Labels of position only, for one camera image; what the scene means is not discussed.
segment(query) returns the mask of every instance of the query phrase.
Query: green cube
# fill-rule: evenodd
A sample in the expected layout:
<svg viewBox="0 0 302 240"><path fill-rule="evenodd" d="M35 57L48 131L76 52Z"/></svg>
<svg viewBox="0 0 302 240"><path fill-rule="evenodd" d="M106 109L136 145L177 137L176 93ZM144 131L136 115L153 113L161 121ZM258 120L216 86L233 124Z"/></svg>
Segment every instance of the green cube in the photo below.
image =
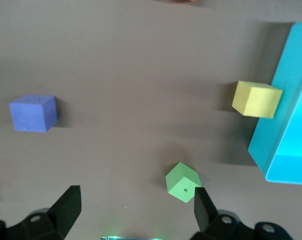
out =
<svg viewBox="0 0 302 240"><path fill-rule="evenodd" d="M265 83L238 81L232 107L243 116L272 119L282 92Z"/></svg>
<svg viewBox="0 0 302 240"><path fill-rule="evenodd" d="M195 196L195 189L202 187L196 171L179 162L166 176L167 192L187 203Z"/></svg>

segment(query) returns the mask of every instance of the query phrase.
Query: small hole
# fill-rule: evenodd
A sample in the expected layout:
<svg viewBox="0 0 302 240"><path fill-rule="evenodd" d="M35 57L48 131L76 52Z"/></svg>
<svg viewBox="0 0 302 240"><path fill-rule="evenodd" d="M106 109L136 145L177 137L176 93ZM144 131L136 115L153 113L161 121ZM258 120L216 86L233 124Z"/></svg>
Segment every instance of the small hole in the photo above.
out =
<svg viewBox="0 0 302 240"><path fill-rule="evenodd" d="M40 218L41 218L40 216L33 216L30 221L31 221L31 223L34 223L36 221L39 221Z"/></svg>

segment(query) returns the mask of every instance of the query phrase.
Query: blue cube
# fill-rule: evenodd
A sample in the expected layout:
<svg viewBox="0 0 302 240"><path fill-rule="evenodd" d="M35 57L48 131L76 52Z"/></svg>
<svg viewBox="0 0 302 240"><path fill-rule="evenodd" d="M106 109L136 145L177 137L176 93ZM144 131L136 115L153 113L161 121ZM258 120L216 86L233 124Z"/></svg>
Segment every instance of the blue cube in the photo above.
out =
<svg viewBox="0 0 302 240"><path fill-rule="evenodd" d="M24 95L9 107L16 131L46 133L58 121L54 96Z"/></svg>

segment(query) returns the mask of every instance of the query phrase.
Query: yellow cube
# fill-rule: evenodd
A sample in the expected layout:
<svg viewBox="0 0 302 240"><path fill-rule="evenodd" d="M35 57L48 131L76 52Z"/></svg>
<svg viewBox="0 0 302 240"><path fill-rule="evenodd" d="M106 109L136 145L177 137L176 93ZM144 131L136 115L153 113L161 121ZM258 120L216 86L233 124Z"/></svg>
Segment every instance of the yellow cube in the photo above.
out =
<svg viewBox="0 0 302 240"><path fill-rule="evenodd" d="M243 116L273 119L282 92L265 83L238 81L232 107Z"/></svg>

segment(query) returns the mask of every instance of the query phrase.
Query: foam block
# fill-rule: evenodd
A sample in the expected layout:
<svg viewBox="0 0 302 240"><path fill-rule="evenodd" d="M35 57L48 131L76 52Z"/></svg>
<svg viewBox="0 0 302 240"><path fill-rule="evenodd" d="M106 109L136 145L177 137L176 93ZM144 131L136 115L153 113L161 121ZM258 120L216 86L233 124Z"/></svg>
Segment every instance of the foam block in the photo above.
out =
<svg viewBox="0 0 302 240"><path fill-rule="evenodd" d="M9 107L16 131L45 133L58 121L54 96L24 95Z"/></svg>
<svg viewBox="0 0 302 240"><path fill-rule="evenodd" d="M302 22L290 30L272 85L283 95L274 119L258 120L248 151L267 181L302 185Z"/></svg>
<svg viewBox="0 0 302 240"><path fill-rule="evenodd" d="M196 171L179 162L165 177L167 192L187 203L195 196L195 188L202 187Z"/></svg>
<svg viewBox="0 0 302 240"><path fill-rule="evenodd" d="M274 117L282 90L265 83L239 81L236 86L232 107L243 116Z"/></svg>

